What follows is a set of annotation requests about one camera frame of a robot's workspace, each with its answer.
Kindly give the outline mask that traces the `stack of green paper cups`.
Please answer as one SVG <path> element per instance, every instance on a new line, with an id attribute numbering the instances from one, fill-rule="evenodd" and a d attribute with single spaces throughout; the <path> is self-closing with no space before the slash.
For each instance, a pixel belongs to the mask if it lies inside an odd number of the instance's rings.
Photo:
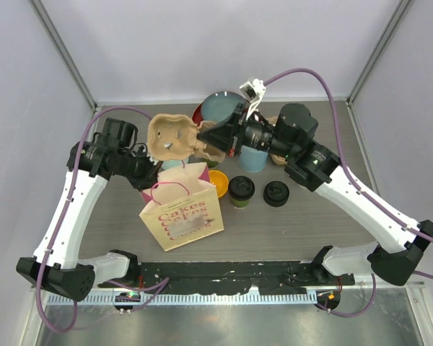
<path id="1" fill-rule="evenodd" d="M 218 161 L 212 161 L 210 159 L 206 159 L 205 162 L 206 162 L 209 169 L 215 169 L 219 165 Z"/>

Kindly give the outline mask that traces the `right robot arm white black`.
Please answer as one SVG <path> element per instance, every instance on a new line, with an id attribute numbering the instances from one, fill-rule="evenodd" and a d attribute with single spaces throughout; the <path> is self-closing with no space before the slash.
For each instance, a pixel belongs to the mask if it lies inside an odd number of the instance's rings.
<path id="1" fill-rule="evenodd" d="M 284 157 L 284 170 L 293 181 L 337 205 L 373 236 L 362 246 L 323 247 L 312 261 L 315 282 L 326 285 L 346 274 L 374 274 L 391 285 L 405 285 L 433 242 L 433 222 L 404 215 L 363 185 L 339 156 L 314 140 L 317 127 L 303 104 L 284 105 L 275 125 L 238 104 L 197 138 L 230 156 L 246 146 Z"/>

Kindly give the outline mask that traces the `brown cardboard cup carrier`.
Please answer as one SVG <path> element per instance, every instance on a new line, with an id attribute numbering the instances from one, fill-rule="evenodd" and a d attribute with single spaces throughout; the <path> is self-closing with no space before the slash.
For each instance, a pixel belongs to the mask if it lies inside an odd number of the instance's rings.
<path id="1" fill-rule="evenodd" d="M 203 120 L 195 124 L 187 115 L 157 114 L 149 122 L 147 131 L 148 156 L 154 161 L 196 158 L 223 162 L 226 154 L 215 146 L 197 139 L 197 135 L 216 125 Z"/>

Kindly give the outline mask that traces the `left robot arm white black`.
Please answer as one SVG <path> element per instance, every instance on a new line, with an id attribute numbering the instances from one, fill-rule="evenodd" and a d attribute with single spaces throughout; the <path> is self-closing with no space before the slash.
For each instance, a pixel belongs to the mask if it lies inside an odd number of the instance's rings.
<path id="1" fill-rule="evenodd" d="M 137 143 L 138 129 L 108 118 L 91 141 L 76 144 L 67 162 L 64 191 L 51 224 L 34 254 L 19 258 L 16 271 L 41 289 L 80 302 L 93 287 L 116 280 L 125 288 L 139 279 L 135 254 L 114 249 L 104 256 L 80 259 L 79 249 L 93 208 L 110 178 L 118 175 L 138 191 L 152 187 L 159 166 Z"/>

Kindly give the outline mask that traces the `pink paper gift bag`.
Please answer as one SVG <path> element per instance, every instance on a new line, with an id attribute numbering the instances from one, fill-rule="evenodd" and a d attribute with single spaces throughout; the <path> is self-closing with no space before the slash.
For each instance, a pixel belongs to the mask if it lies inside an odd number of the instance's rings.
<path id="1" fill-rule="evenodd" d="M 157 175 L 141 192 L 139 217 L 166 252 L 224 230 L 217 188 L 204 162 L 181 164 Z"/>

